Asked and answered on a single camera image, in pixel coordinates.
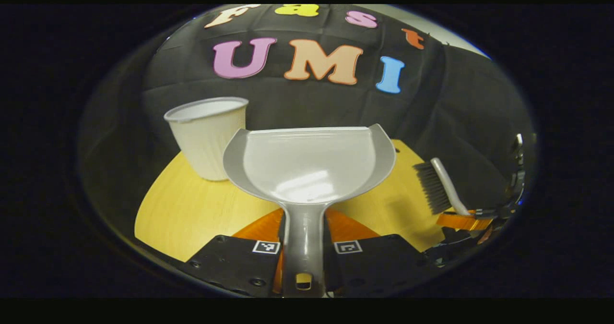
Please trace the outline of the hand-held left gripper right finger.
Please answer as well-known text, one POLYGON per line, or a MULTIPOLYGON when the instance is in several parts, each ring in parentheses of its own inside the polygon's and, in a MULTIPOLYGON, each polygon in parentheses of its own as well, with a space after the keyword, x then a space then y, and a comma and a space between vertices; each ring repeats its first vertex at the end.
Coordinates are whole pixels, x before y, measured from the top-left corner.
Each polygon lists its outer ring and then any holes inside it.
POLYGON ((324 242, 326 290, 335 296, 391 296, 431 278, 429 259, 399 234, 380 236, 334 209, 324 242))

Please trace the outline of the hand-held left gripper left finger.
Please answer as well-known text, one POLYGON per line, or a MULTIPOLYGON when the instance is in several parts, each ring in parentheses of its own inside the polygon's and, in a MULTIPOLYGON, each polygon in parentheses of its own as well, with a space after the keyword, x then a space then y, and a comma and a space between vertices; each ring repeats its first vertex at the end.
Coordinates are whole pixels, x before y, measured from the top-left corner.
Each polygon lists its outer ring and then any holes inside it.
POLYGON ((187 275, 219 289, 250 297, 282 291, 282 209, 260 217, 232 236, 214 236, 185 262, 187 275))

